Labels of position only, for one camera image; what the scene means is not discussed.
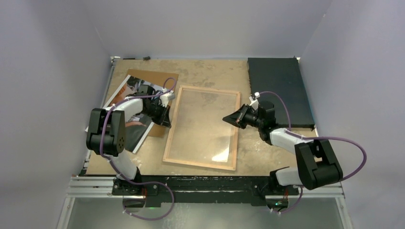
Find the brown backing board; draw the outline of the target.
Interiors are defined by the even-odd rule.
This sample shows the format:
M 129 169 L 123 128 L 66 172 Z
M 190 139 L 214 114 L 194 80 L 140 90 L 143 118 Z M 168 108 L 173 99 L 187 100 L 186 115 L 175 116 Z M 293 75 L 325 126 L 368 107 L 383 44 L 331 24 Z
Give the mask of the brown backing board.
M 137 69 L 129 69 L 127 75 L 131 75 L 134 78 L 138 78 L 149 83 L 155 84 L 157 86 L 163 86 L 164 82 L 168 78 L 174 78 L 178 80 L 179 75 L 177 73 L 164 73 L 164 72 L 154 72 L 154 71 L 145 71 Z M 148 133 L 148 136 L 151 137 L 163 137 L 165 135 L 166 128 L 154 124 L 151 130 Z

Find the printed photo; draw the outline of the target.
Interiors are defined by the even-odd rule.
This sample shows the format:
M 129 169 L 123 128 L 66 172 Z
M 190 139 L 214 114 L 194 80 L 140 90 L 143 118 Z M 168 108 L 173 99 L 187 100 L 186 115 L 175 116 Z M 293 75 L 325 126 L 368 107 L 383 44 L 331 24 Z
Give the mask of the printed photo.
M 122 83 L 122 88 L 117 90 L 102 108 L 118 103 L 123 100 L 125 96 L 135 93 L 142 84 L 150 85 L 156 91 L 165 88 L 164 86 L 157 86 L 128 75 L 126 80 Z M 142 114 L 136 114 L 129 118 L 125 124 L 126 140 L 124 150 L 135 153 L 140 148 L 140 145 L 143 143 L 154 124 L 155 123 L 153 123 L 149 117 Z

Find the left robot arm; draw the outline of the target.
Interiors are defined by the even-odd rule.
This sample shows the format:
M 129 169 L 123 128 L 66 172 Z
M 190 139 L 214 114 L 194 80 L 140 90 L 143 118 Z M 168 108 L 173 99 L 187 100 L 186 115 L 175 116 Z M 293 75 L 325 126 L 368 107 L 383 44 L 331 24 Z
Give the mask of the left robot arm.
M 142 182 L 138 168 L 125 158 L 126 121 L 134 115 L 144 115 L 153 123 L 170 128 L 169 102 L 174 97 L 172 89 L 156 91 L 152 86 L 142 84 L 135 93 L 118 103 L 94 108 L 90 113 L 86 147 L 107 160 L 117 179 L 125 181 L 124 189 L 130 195 L 137 195 L 151 182 Z

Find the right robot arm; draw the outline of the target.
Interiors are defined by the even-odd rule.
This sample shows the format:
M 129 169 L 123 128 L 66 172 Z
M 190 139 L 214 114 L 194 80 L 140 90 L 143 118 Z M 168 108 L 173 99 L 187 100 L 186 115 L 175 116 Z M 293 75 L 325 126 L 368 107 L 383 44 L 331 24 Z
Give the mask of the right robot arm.
M 274 104 L 264 102 L 256 106 L 244 104 L 223 117 L 224 122 L 240 129 L 255 127 L 262 141 L 295 155 L 296 167 L 285 167 L 269 173 L 269 190 L 280 194 L 290 185 L 313 190 L 341 181 L 343 171 L 329 140 L 307 139 L 282 128 L 276 121 L 275 113 Z

